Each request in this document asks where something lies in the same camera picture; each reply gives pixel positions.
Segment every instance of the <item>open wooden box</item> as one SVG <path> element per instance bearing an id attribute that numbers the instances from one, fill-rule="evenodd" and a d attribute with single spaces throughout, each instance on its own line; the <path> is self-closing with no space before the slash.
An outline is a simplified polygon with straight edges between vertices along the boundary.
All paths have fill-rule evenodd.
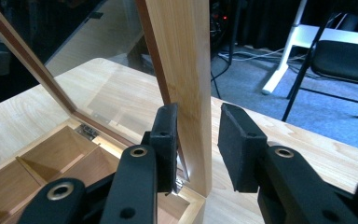
<path id="1" fill-rule="evenodd" d="M 48 131 L 43 135 L 11 154 L 0 152 L 0 223 L 15 223 L 26 204 L 52 180 L 75 177 L 87 186 L 113 173 L 121 151 L 139 144 L 141 134 L 150 131 L 157 108 L 171 102 L 179 104 L 180 168 L 185 185 L 177 196 L 158 196 L 158 222 L 202 222 L 205 197 L 212 185 L 208 2 L 172 1 L 162 5 L 140 0 L 137 7 L 157 79 L 104 59 L 53 77 L 0 12 L 0 39 L 44 87 L 8 100 L 8 104 L 27 104 L 34 98 L 40 101 L 26 105 L 22 112 L 13 112 L 13 118 L 18 117 L 14 113 L 26 114 L 30 110 L 40 114 L 25 115 L 27 118 L 13 122 L 10 117 L 1 126 L 14 133 L 0 134 L 22 135 L 25 133 L 13 126 L 38 126 L 38 122 L 48 121 L 44 123 Z M 195 13 L 194 7 L 200 10 Z M 169 8 L 182 10 L 172 14 Z M 183 20 L 184 12 L 190 15 Z M 165 18 L 165 13 L 172 21 L 160 19 Z M 178 21 L 190 28 L 186 35 L 177 35 L 181 29 L 175 28 Z M 128 88 L 127 83 L 135 89 Z M 57 104 L 44 105 L 51 96 Z M 4 113 L 11 116 L 11 111 Z M 40 115 L 50 117 L 37 120 Z M 57 122 L 56 117 L 64 119 Z M 99 136 L 90 141 L 79 134 L 82 124 L 92 127 Z"/>

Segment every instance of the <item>carpeted floor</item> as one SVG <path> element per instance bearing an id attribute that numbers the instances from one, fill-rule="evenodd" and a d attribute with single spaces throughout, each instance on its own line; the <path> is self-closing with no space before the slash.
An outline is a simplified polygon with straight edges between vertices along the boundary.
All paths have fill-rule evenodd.
<path id="1" fill-rule="evenodd" d="M 236 47 L 235 51 L 246 51 L 256 55 L 270 52 L 244 47 Z M 249 60 L 249 57 L 254 57 L 254 55 L 247 57 L 235 55 L 234 59 L 238 61 L 233 61 L 228 70 L 216 79 L 221 98 L 232 104 L 281 119 L 288 103 L 285 97 L 294 83 L 296 70 L 300 67 L 301 60 L 289 63 L 293 68 L 288 69 L 272 94 L 264 95 L 261 90 L 275 71 L 280 53 L 252 60 Z M 223 59 L 214 57 L 213 75 L 217 76 L 226 66 L 227 63 Z M 358 85 L 327 80 L 314 74 L 306 77 L 303 86 L 358 99 Z M 217 97 L 213 83 L 212 95 Z M 357 115 L 358 104 L 356 103 L 300 91 L 287 122 L 358 147 L 358 118 L 355 117 Z"/>

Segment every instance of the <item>black chair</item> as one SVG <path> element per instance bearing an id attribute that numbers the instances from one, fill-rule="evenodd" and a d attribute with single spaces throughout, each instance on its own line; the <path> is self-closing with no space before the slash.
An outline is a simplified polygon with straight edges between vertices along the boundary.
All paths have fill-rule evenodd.
<path id="1" fill-rule="evenodd" d="M 358 103 L 357 100 L 301 88 L 301 82 L 309 68 L 311 68 L 315 74 L 322 77 L 358 84 L 358 44 L 320 40 L 324 29 L 332 20 L 331 18 L 336 17 L 338 13 L 358 16 L 358 0 L 329 0 L 329 2 L 331 5 L 329 4 L 328 13 L 325 15 L 323 24 L 320 26 L 318 33 L 312 41 L 305 62 L 303 62 L 295 84 L 287 96 L 290 101 L 286 107 L 282 121 L 287 120 L 293 102 L 300 89 Z"/>

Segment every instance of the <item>metal screw head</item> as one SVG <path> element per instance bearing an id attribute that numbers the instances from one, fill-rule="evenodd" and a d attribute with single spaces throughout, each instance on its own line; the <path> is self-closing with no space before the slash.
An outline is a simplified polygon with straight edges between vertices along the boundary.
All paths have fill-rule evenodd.
<path id="1" fill-rule="evenodd" d="M 295 156 L 295 154 L 291 150 L 288 150 L 286 148 L 277 148 L 277 149 L 275 149 L 275 153 L 278 156 L 284 157 L 284 158 L 293 158 Z"/>
<path id="2" fill-rule="evenodd" d="M 71 182 L 62 182 L 48 191 L 48 199 L 58 201 L 69 196 L 74 191 L 74 184 Z"/>
<path id="3" fill-rule="evenodd" d="M 147 150 L 143 147 L 137 147 L 137 148 L 134 148 L 133 150 L 131 150 L 130 154 L 133 156 L 133 157 L 143 157 L 144 155 L 146 155 L 147 153 Z"/>

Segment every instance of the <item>light wood tabletop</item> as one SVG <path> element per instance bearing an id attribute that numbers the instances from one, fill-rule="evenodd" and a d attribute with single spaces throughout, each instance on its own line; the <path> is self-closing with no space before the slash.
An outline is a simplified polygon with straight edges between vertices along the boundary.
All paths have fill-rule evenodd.
<path id="1" fill-rule="evenodd" d="M 81 64 L 59 75 L 56 80 L 68 91 L 77 106 L 84 106 L 86 113 L 121 113 L 120 116 L 104 118 L 110 119 L 112 127 L 120 126 L 119 131 L 131 132 L 129 136 L 133 139 L 140 140 L 142 132 L 150 130 L 155 110 L 162 105 L 154 77 L 105 59 Z M 135 103 L 123 104 L 120 99 L 124 97 L 130 100 L 131 90 L 136 90 L 132 95 Z M 102 106 L 103 112 L 96 112 L 98 106 L 95 103 L 105 101 L 108 104 Z M 219 153 L 217 137 L 222 103 L 219 99 L 211 98 L 213 188 L 207 198 L 204 223 L 263 223 L 256 194 L 233 191 Z M 358 148 L 247 109 L 245 111 L 267 135 L 270 145 L 283 145 L 297 150 L 326 182 L 354 192 L 358 184 Z M 3 102 L 0 104 L 0 164 L 69 118 L 41 86 Z M 131 127 L 135 127 L 135 131 L 130 131 Z"/>

